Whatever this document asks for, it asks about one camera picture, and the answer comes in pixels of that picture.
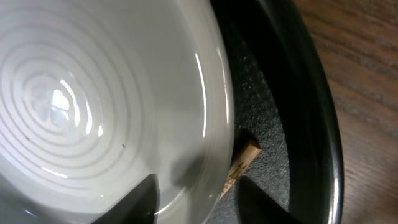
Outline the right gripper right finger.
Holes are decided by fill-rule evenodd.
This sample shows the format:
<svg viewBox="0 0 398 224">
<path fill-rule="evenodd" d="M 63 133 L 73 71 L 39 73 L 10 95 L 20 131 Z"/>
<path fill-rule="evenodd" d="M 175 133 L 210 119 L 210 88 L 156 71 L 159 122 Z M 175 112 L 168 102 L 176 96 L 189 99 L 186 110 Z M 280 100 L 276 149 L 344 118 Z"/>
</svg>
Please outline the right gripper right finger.
<svg viewBox="0 0 398 224">
<path fill-rule="evenodd" d="M 300 224 L 247 176 L 238 179 L 238 216 L 241 224 Z"/>
</svg>

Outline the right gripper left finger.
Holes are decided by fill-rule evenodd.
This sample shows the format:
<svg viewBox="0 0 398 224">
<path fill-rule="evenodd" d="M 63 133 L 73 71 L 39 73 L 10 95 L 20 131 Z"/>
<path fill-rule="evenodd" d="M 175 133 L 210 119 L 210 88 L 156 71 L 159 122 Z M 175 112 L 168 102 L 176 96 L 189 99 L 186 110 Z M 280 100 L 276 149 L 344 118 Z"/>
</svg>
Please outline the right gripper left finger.
<svg viewBox="0 0 398 224">
<path fill-rule="evenodd" d="M 158 177 L 150 174 L 93 224 L 156 224 L 159 203 Z"/>
</svg>

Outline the wooden chopstick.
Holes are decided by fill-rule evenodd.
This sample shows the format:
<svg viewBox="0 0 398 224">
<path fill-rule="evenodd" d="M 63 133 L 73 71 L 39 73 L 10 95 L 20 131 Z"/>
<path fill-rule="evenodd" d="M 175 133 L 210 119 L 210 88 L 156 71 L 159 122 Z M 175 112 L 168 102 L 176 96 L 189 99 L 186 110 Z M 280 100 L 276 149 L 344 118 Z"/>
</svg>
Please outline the wooden chopstick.
<svg viewBox="0 0 398 224">
<path fill-rule="evenodd" d="M 237 158 L 233 161 L 228 171 L 228 176 L 221 192 L 220 198 L 223 198 L 234 183 L 242 176 L 251 162 L 262 151 L 260 145 L 254 141 L 248 141 L 240 150 Z"/>
</svg>

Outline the round black tray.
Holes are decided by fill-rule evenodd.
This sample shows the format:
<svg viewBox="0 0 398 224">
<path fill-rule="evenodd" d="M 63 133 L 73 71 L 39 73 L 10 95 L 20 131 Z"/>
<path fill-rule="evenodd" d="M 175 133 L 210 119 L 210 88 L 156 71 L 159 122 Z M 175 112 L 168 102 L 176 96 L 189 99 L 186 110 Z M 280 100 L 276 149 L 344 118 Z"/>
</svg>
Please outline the round black tray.
<svg viewBox="0 0 398 224">
<path fill-rule="evenodd" d="M 315 46 L 292 1 L 213 1 L 259 64 L 282 121 L 289 212 L 301 223 L 339 223 L 344 194 L 340 130 Z"/>
</svg>

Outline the grey plate with food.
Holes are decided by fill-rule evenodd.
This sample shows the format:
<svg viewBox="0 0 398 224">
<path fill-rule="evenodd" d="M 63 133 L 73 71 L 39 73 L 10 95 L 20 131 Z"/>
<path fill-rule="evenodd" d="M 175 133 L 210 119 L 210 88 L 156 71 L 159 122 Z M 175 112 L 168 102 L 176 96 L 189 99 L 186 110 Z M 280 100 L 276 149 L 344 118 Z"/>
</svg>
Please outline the grey plate with food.
<svg viewBox="0 0 398 224">
<path fill-rule="evenodd" d="M 1 222 L 93 223 L 150 174 L 205 223 L 234 136 L 209 1 L 1 2 Z"/>
</svg>

